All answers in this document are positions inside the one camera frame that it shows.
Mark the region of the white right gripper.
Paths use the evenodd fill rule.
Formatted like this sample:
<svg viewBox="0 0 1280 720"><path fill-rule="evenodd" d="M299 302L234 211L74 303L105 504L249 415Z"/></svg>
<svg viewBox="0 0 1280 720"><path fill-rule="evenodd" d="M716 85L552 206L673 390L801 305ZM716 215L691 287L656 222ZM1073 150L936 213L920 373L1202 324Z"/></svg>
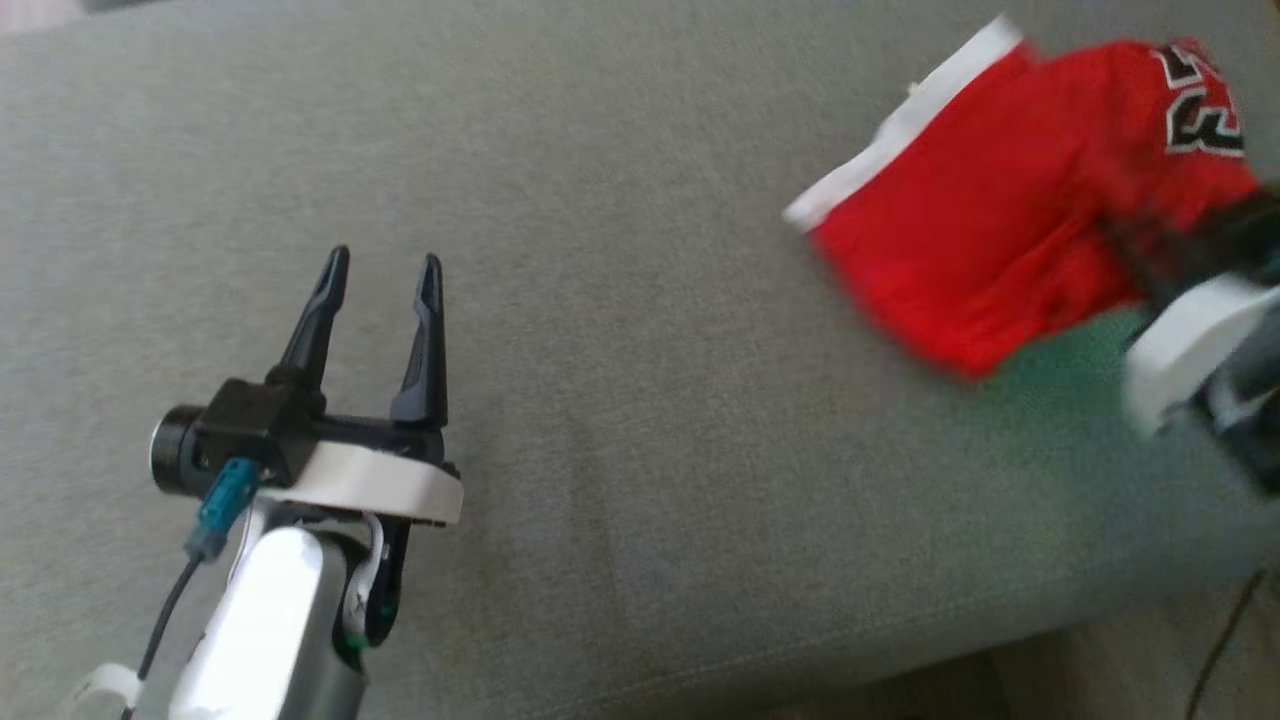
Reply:
<svg viewBox="0 0 1280 720"><path fill-rule="evenodd" d="M1125 355L1134 427L1164 432L1202 391L1213 425L1243 421L1268 389L1260 355L1277 315L1277 193L1248 193L1183 228L1151 214L1107 219L1105 233L1142 302L1165 306Z"/></svg>

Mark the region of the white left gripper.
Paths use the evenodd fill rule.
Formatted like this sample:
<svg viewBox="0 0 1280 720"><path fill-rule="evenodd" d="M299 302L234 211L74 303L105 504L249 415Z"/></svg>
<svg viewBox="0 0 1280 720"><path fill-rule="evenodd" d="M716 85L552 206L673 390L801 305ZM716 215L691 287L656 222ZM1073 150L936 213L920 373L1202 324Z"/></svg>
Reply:
<svg viewBox="0 0 1280 720"><path fill-rule="evenodd" d="M328 255L282 360L266 374L271 386L317 393L332 331L346 301L349 249ZM260 496L279 503L333 512L370 512L436 527L460 520L465 488L445 461L439 429L448 423L445 309L440 259L426 255L412 301L417 320L410 360L381 437L357 442L323 439L287 487L265 484Z"/></svg>

